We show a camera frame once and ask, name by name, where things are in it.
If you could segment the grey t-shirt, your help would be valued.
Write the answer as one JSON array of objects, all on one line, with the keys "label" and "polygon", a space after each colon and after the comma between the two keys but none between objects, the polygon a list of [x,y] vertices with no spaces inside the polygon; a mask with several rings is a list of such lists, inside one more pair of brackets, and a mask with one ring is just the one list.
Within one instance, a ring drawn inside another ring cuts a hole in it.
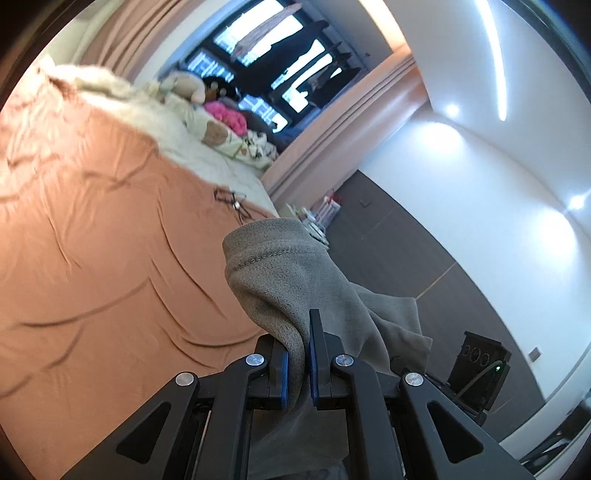
[{"label": "grey t-shirt", "polygon": [[249,223],[229,233],[222,248],[225,278],[242,309],[290,355],[287,410],[256,413],[249,478],[338,464],[348,454],[346,416],[311,404],[311,310],[320,312],[325,332],[341,338],[346,353],[376,371],[423,373],[433,341],[422,332],[416,300],[377,294],[349,281],[297,220]]}]

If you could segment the white bedside drawer cabinet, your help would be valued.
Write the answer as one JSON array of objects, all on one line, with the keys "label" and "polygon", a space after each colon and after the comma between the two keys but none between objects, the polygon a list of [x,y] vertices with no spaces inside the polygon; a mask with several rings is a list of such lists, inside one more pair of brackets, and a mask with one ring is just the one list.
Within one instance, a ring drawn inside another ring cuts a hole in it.
[{"label": "white bedside drawer cabinet", "polygon": [[307,208],[284,204],[283,208],[280,209],[280,217],[297,220],[304,226],[304,229],[308,231],[308,234],[312,239],[320,242],[325,249],[329,249],[329,240],[325,231],[322,230],[320,225],[318,225],[314,214],[312,214],[311,211],[308,211]]}]

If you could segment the striped bag on cabinet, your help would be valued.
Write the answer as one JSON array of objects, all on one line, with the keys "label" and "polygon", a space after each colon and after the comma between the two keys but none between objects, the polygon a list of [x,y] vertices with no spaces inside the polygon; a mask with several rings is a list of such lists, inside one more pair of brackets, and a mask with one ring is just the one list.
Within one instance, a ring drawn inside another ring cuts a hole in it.
[{"label": "striped bag on cabinet", "polygon": [[315,223],[318,224],[322,230],[327,230],[335,216],[342,208],[341,198],[334,190],[325,194],[321,201],[312,209],[312,214],[315,217]]}]

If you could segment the orange bed blanket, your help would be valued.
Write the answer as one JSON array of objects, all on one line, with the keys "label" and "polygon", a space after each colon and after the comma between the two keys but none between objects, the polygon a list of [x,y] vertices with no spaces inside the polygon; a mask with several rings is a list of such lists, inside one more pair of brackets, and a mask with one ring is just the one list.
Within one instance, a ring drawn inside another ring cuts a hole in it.
[{"label": "orange bed blanket", "polygon": [[224,278],[238,218],[149,137],[38,77],[1,112],[1,425],[57,479],[174,375],[262,331]]}]

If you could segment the bear print cream quilt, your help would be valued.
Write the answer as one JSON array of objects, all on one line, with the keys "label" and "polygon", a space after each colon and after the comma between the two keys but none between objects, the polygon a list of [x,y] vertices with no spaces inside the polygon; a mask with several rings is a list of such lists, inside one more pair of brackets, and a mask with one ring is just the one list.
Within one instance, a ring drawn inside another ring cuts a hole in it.
[{"label": "bear print cream quilt", "polygon": [[209,115],[204,105],[194,105],[173,94],[166,97],[164,105],[180,118],[192,136],[228,158],[264,171],[280,156],[266,133],[249,129],[245,137],[240,137]]}]

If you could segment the pink fluffy item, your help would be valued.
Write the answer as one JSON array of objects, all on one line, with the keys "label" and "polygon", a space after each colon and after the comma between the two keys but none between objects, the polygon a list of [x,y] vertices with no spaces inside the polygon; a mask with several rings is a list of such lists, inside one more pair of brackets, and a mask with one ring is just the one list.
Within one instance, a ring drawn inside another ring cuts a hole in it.
[{"label": "pink fluffy item", "polygon": [[221,101],[207,102],[204,104],[204,109],[209,115],[228,126],[231,131],[234,131],[240,137],[245,137],[249,131],[245,116],[239,111],[224,105]]}]

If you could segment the cream bed sheet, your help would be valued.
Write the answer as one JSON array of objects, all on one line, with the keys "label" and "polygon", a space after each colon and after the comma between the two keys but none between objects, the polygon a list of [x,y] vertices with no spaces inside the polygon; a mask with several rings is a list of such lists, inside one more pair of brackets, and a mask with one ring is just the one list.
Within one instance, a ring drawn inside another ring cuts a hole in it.
[{"label": "cream bed sheet", "polygon": [[175,94],[162,93],[160,82],[151,81],[136,88],[97,66],[56,65],[44,72],[50,79],[71,87],[91,105],[152,137],[170,160],[276,216],[273,201],[260,179],[266,170],[228,158],[192,136],[180,118],[164,105],[166,97]]}]

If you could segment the right pink curtain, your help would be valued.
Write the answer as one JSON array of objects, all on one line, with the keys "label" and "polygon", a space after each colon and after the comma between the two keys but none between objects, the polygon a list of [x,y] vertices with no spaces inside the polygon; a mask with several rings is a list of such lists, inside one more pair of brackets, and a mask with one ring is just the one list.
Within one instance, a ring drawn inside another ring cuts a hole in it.
[{"label": "right pink curtain", "polygon": [[338,190],[427,101],[404,45],[325,107],[263,174],[273,204],[310,208]]}]

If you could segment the pink curtain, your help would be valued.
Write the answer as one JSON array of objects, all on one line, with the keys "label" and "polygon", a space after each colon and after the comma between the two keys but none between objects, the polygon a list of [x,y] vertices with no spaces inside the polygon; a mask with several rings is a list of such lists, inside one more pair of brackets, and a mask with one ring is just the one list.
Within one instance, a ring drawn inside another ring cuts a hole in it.
[{"label": "pink curtain", "polygon": [[211,1],[124,1],[79,63],[141,84],[177,66],[215,11]]},{"label": "pink curtain", "polygon": [[338,190],[427,101],[404,45],[325,107],[263,174],[273,204],[310,208]]}]

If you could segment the hanging black coat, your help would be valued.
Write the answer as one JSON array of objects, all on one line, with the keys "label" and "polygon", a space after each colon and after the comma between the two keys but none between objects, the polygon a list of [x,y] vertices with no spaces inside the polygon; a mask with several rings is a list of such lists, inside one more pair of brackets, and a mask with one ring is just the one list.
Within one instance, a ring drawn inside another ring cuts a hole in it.
[{"label": "hanging black coat", "polygon": [[328,27],[328,21],[315,21],[274,43],[266,54],[235,75],[235,85],[240,93],[253,97],[270,94],[271,84],[306,54],[318,35]]}]

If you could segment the beige plush toy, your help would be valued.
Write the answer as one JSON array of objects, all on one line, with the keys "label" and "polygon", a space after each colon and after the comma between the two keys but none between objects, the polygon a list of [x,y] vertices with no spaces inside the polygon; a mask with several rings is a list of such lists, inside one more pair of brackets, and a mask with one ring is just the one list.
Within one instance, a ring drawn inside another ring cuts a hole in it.
[{"label": "beige plush toy", "polygon": [[159,84],[162,93],[174,93],[195,105],[206,100],[206,86],[197,75],[186,71],[172,71]]}]

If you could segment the hanging patterned garment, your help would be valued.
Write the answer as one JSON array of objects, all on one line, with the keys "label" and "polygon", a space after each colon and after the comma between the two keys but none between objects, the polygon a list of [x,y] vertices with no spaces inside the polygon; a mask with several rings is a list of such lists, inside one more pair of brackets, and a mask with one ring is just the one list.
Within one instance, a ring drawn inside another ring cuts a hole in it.
[{"label": "hanging patterned garment", "polygon": [[235,62],[235,60],[239,59],[242,56],[245,56],[256,47],[256,44],[259,43],[260,40],[263,39],[264,36],[270,33],[271,30],[276,28],[276,26],[280,25],[283,20],[287,19],[297,11],[301,10],[303,5],[300,2],[290,4],[287,7],[284,7],[277,12],[270,18],[263,21],[262,24],[256,26],[255,29],[247,33],[242,39],[240,39],[236,44],[235,48],[233,48],[230,54],[231,62]]}]

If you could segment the left pink curtain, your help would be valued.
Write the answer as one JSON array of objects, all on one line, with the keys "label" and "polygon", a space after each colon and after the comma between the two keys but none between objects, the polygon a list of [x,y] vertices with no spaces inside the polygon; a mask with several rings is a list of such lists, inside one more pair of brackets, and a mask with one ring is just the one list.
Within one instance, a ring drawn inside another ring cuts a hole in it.
[{"label": "left pink curtain", "polygon": [[215,11],[211,1],[124,1],[79,63],[141,84],[177,66]]}]

